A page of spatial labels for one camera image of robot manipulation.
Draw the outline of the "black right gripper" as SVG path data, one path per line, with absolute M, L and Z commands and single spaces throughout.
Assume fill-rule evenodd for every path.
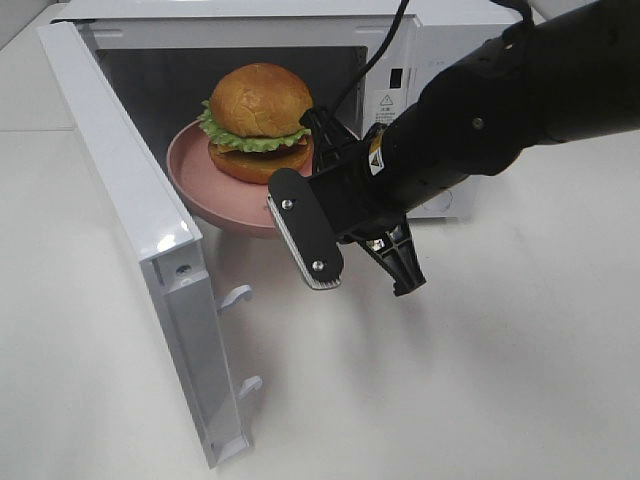
M 377 124 L 361 140 L 340 124 L 325 132 L 314 126 L 312 133 L 320 150 L 314 155 L 311 186 L 298 171 L 283 168 L 270 177 L 267 195 L 274 225 L 306 284 L 313 290 L 341 284 L 344 260 L 337 239 L 359 241 L 392 277 L 395 296 L 424 285 L 406 210 L 390 198 L 386 186 L 374 181 L 369 165 L 376 141 L 404 151 L 411 146 L 415 127 L 392 124 L 385 129 Z

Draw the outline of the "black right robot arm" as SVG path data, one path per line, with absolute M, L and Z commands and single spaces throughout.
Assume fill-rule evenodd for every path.
M 474 175 L 494 176 L 531 146 L 639 126 L 639 5 L 595 1 L 541 24 L 521 20 L 435 76 L 393 122 L 357 138 L 333 109 L 301 122 L 312 173 L 276 171 L 267 204 L 306 283 L 338 286 L 340 246 L 356 243 L 394 281 L 420 287 L 407 215 Z

